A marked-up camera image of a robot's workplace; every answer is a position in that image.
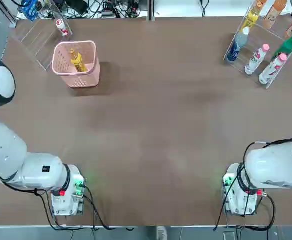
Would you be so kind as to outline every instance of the green bottle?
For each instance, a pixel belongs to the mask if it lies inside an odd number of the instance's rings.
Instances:
[[[273,61],[281,54],[286,54],[287,56],[292,53],[292,37],[284,41],[284,43],[278,48],[271,60]]]

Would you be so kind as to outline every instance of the white cylinder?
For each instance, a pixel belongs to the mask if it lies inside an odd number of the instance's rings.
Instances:
[[[268,84],[274,81],[284,63],[287,61],[287,55],[282,53],[273,60],[259,75],[258,79],[261,84]]]
[[[249,63],[247,63],[247,65],[245,66],[245,73],[247,75],[252,75],[253,72],[255,72],[255,70],[264,60],[269,50],[270,46],[268,44],[263,44],[263,46],[254,53],[254,55],[249,60]]]
[[[0,177],[9,178],[23,165],[27,154],[25,142],[0,123]]]
[[[61,18],[58,19],[56,21],[56,26],[60,30],[60,32],[61,32],[61,34],[63,36],[67,36],[68,35],[68,29],[67,29],[63,19],[61,19]]]
[[[245,167],[259,189],[292,188],[292,142],[252,150]]]

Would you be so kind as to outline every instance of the white bottle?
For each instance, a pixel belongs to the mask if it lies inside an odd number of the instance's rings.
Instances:
[[[259,82],[261,84],[268,84],[275,80],[277,73],[280,71],[284,63],[287,61],[287,55],[282,53],[275,58],[259,75]]]
[[[245,66],[245,73],[247,75],[252,75],[253,72],[259,67],[259,65],[264,60],[267,52],[270,50],[270,46],[268,44],[264,44],[260,49],[255,52],[255,54],[249,60],[249,63]]]

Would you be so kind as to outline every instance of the floor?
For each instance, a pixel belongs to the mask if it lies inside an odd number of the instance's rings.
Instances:
[[[224,233],[231,232],[226,240],[267,240],[266,232],[243,230],[238,239],[233,228],[219,227],[213,232],[212,227],[167,227],[169,240],[224,240]],[[125,228],[115,230],[100,229],[95,232],[94,240],[155,240],[154,227],[138,227],[133,231]],[[71,240],[72,233],[68,231],[54,231],[50,227],[0,227],[0,240]],[[74,232],[72,240],[93,240],[90,229]],[[292,226],[274,226],[269,231],[270,240],[292,240]]]

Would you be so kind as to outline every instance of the clear acrylic shelf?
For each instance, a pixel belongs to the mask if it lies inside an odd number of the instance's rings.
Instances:
[[[229,52],[230,48],[232,47],[234,40],[235,40],[235,37],[238,34],[238,32],[240,31],[240,29],[242,28],[245,20],[247,19],[248,13],[251,10],[251,8],[253,7],[254,3],[255,2],[253,2],[250,5],[245,16],[243,17],[243,19],[242,19],[242,21],[237,29],[237,32],[234,35],[234,37],[231,41],[231,44],[229,45],[223,59],[224,59],[225,63],[227,63],[228,65],[231,65],[233,68],[242,72],[247,78],[253,80],[259,86],[261,86],[265,89],[268,89],[270,87],[270,84],[267,84],[267,85],[260,84],[258,77],[263,72],[263,70],[270,64],[271,58],[274,55],[274,53],[276,52],[276,50],[286,40],[284,37],[284,34],[287,31],[287,29],[290,27],[290,25],[292,24],[292,17],[290,15],[279,16],[276,19],[276,22],[272,26],[271,29],[264,28],[264,26],[263,26],[264,17],[259,16],[255,25],[250,28],[250,32],[249,32],[248,39],[247,39],[247,44],[240,50],[237,60],[234,61],[234,63],[229,63],[226,60],[227,53]],[[246,64],[250,61],[253,54],[259,48],[261,48],[263,46],[263,44],[269,44],[269,46],[270,46],[269,52],[267,53],[264,61],[260,64],[260,66],[257,68],[257,70],[252,75],[247,75],[245,73]],[[279,70],[277,76],[284,69],[285,64]]]
[[[53,14],[54,19],[63,19],[68,28],[68,35],[62,36],[53,19],[38,19],[35,21],[19,20],[17,28],[12,31],[12,37],[26,50],[29,57],[34,59],[45,70],[53,60],[54,49],[60,42],[69,41],[73,32],[66,19],[52,0],[46,2],[42,11]]]

